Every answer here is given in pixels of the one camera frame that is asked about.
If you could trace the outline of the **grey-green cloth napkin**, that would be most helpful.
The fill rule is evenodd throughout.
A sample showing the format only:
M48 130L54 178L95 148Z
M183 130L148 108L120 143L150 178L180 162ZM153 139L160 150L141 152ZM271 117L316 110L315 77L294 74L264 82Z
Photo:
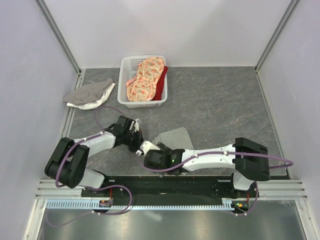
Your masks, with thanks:
M152 140L153 144L158 144L160 142L172 150L194 149L189 133L185 127L179 127L173 130L162 132Z

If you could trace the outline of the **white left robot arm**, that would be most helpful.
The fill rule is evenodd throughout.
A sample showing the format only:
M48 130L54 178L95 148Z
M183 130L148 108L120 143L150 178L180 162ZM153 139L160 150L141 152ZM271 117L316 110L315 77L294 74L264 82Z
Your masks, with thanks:
M58 188L90 187L99 197L106 196L110 185L103 173L87 168L88 158L121 145L128 146L132 153L138 151L144 141L139 121L121 115L115 124L95 135L79 139L61 138L44 168L44 174L54 179Z

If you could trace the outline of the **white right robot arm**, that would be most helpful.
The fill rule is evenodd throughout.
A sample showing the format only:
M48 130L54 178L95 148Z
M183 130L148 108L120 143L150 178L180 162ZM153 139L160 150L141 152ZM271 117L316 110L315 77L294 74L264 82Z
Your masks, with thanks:
M163 143L157 145L144 141L140 147L143 167L149 171L179 176L202 169L232 169L229 191L235 197L242 196L253 182L271 179L268 148L247 138L238 137L226 146L194 150L170 149Z

